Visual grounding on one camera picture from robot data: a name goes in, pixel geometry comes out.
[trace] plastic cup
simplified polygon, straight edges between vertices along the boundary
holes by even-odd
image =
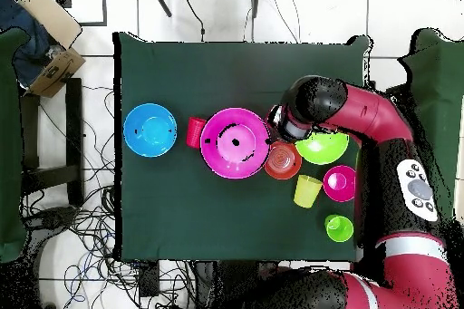
[[[312,207],[322,185],[322,181],[318,179],[306,175],[299,175],[294,196],[296,205],[301,208]]]
[[[199,150],[199,137],[206,123],[206,120],[199,119],[198,117],[188,118],[186,142],[191,148]]]
[[[335,243],[344,243],[353,235],[353,223],[349,218],[340,215],[330,215],[325,218],[327,236]]]

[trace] green table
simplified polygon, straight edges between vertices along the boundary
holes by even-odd
[[[329,214],[353,218],[352,201],[336,203],[321,191],[312,208],[300,208],[296,177],[279,181],[261,170],[223,179],[185,139],[189,116],[242,107],[264,117],[307,74],[363,85],[367,37],[347,45],[144,43],[120,33],[119,41],[121,134],[128,113],[144,102],[165,106],[178,124],[174,147],[156,159],[122,143],[122,259],[354,260],[352,240],[335,244],[324,231]],[[351,141],[333,165],[353,167],[356,152]],[[330,167],[304,161],[299,173],[322,179]]]

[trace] red plastic cup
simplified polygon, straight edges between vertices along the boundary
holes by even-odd
[[[199,119],[198,117],[189,117],[188,118],[188,128],[187,128],[187,145],[191,148],[199,150],[199,137],[203,127],[207,123],[206,120]]]

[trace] small green cup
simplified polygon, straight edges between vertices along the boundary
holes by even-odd
[[[353,223],[349,218],[330,215],[325,218],[325,231],[335,243],[344,243],[353,235]]]

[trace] magenta bowl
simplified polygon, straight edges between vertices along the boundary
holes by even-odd
[[[346,165],[330,168],[325,173],[323,187],[325,194],[333,201],[345,202],[354,198],[356,172]]]
[[[257,114],[243,108],[227,108],[207,121],[199,148],[217,175],[245,179],[263,168],[270,144],[269,130]]]

